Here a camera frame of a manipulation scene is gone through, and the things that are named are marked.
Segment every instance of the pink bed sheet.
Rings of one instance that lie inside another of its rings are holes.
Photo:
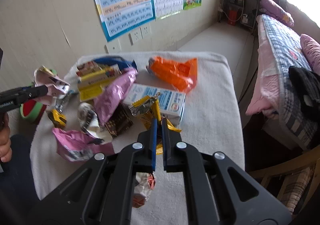
[[[257,17],[257,22],[259,34],[258,76],[246,115],[262,112],[267,117],[277,118],[275,112],[279,110],[280,90],[276,60],[261,16]]]

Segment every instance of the orange plastic bag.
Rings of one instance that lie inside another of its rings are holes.
[[[188,93],[197,84],[197,58],[180,63],[157,56],[149,59],[147,69],[149,73],[172,84],[181,92]]]

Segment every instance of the red box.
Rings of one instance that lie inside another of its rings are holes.
[[[237,20],[237,14],[238,11],[235,10],[229,10],[229,19],[228,19],[228,24],[235,26],[236,25],[236,21]]]

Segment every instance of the silver screw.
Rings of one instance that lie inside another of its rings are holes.
[[[97,154],[95,154],[94,155],[94,159],[95,160],[103,160],[104,159],[104,154],[102,154],[102,153],[97,153]]]
[[[185,142],[178,142],[176,146],[177,148],[183,149],[187,147],[187,144]]]
[[[222,152],[216,152],[216,153],[214,154],[214,157],[217,158],[217,159],[222,160],[222,159],[225,158],[225,155],[224,155],[224,153],[222,153]]]
[[[141,149],[143,147],[143,145],[141,143],[139,143],[139,142],[135,142],[135,143],[132,144],[132,147],[134,149]]]

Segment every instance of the person's leg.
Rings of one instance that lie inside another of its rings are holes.
[[[1,194],[22,217],[26,217],[30,209],[39,202],[31,172],[30,147],[31,144],[23,136],[12,136],[12,159],[1,163],[4,170],[0,173]]]

